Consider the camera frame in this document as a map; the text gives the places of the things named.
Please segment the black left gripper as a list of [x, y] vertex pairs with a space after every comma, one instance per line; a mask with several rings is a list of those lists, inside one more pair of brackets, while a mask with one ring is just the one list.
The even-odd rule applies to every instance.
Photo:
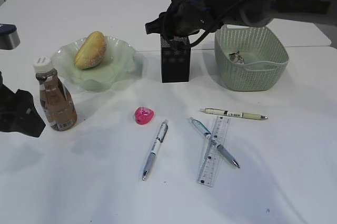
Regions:
[[45, 126], [31, 93], [21, 89], [12, 92], [3, 84], [1, 74], [1, 132], [39, 137]]

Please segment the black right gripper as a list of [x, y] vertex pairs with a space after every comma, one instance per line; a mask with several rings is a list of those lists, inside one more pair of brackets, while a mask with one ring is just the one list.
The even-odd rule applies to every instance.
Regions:
[[216, 25], [213, 23], [240, 0], [171, 0], [171, 4], [159, 17], [145, 24], [145, 32], [167, 37], [187, 37], [200, 30], [215, 32], [224, 24], [242, 22], [239, 11], [224, 16]]

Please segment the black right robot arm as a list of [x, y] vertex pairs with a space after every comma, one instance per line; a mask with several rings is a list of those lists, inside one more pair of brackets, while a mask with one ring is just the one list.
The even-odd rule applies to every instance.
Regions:
[[263, 27], [273, 19], [336, 24], [336, 0], [171, 0], [148, 34], [185, 37], [224, 25]]

